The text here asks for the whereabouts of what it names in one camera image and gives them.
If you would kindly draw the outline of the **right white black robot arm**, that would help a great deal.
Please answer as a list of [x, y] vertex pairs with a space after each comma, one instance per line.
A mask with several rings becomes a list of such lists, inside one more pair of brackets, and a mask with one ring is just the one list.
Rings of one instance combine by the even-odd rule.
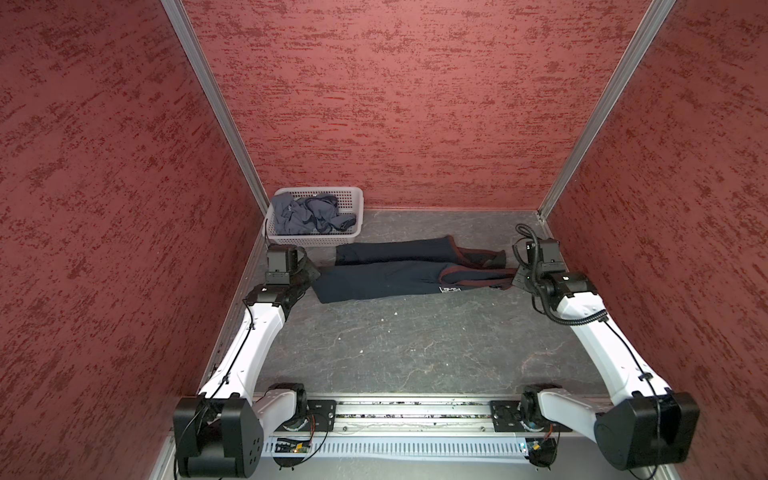
[[600, 406], [549, 384], [529, 386], [516, 415], [528, 431], [562, 425], [592, 440], [614, 468], [627, 471], [684, 462], [700, 408], [676, 392], [642, 358], [581, 272], [536, 273], [522, 267], [515, 284], [532, 294], [541, 314], [573, 330], [608, 391]]

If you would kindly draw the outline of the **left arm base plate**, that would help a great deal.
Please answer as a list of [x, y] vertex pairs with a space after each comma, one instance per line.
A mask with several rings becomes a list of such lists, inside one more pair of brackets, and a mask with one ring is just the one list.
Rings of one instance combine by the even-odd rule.
[[302, 432], [332, 432], [338, 402], [328, 399], [309, 399], [307, 401], [307, 417], [302, 426]]

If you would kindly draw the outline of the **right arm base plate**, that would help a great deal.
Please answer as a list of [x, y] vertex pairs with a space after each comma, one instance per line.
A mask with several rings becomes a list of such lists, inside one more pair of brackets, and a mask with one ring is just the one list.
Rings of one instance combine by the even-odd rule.
[[497, 433], [571, 432], [570, 428], [545, 419], [536, 402], [527, 398], [493, 400], [490, 402], [490, 416]]

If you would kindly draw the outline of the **navy tank top red trim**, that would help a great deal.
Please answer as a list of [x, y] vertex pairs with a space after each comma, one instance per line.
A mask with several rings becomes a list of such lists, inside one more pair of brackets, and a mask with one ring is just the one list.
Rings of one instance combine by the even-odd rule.
[[320, 269], [312, 288], [320, 302], [329, 304], [478, 288], [506, 290], [516, 273], [507, 266], [505, 251], [463, 248], [446, 235], [340, 245], [335, 263]]

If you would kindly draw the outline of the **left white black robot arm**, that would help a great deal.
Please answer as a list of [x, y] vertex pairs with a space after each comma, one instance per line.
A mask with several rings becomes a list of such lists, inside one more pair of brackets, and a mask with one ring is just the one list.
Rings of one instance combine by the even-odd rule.
[[269, 350], [289, 313], [320, 272], [304, 257], [294, 267], [270, 267], [266, 282], [242, 299], [244, 315], [220, 367], [197, 394], [179, 400], [173, 413], [173, 476], [249, 478], [266, 438], [307, 415], [301, 383], [278, 383], [254, 395]]

